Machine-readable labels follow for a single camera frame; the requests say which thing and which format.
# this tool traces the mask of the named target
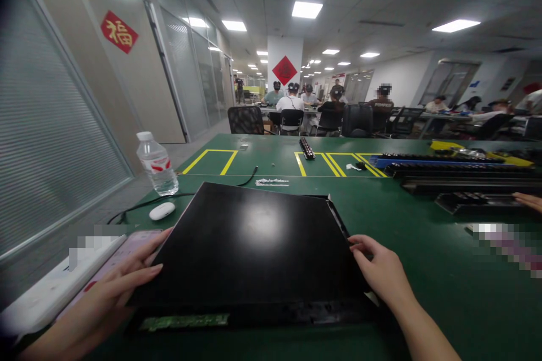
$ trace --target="bottle cap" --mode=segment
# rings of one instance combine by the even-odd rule
[[[152,136],[152,133],[150,131],[142,131],[141,133],[137,133],[137,138],[139,139],[139,141],[154,140],[154,137]]]

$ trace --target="water bottle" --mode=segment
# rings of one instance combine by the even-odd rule
[[[179,190],[179,181],[171,168],[168,151],[154,141],[150,131],[137,133],[141,143],[137,148],[137,156],[145,168],[152,186],[160,196],[174,195]]]

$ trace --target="pink phone case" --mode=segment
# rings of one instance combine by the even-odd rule
[[[90,278],[89,282],[85,285],[85,287],[75,296],[75,298],[73,298],[73,300],[68,304],[68,306],[66,306],[64,310],[60,312],[60,314],[56,317],[56,320],[58,321],[64,315],[64,313],[66,313],[73,305],[75,305],[77,301],[81,299],[83,295],[90,288],[92,288],[92,286],[96,282],[103,278],[106,273],[111,271],[126,257],[132,254],[142,245],[148,243],[161,232],[162,230],[146,230],[136,231],[130,234],[130,236],[123,243],[123,245],[121,245],[119,249],[115,251],[115,254],[113,254],[111,258],[105,262],[105,264],[98,270],[98,272],[96,272],[96,274],[92,278]]]

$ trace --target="floor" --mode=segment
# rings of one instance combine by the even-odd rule
[[[228,133],[230,127],[225,119],[192,143],[164,146],[168,150],[173,168],[177,168],[216,134]],[[151,190],[151,183],[143,173],[90,209],[74,224],[61,227],[39,241],[32,249],[3,263],[0,266],[0,310],[65,259],[68,248],[77,246],[77,236],[94,235],[96,224],[106,224],[113,215],[135,205]]]

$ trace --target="white label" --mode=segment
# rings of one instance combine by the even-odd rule
[[[152,173],[160,173],[165,171],[166,169],[171,168],[171,162],[169,160],[169,157],[160,158],[157,160],[140,160],[143,164],[143,167],[152,172]]]

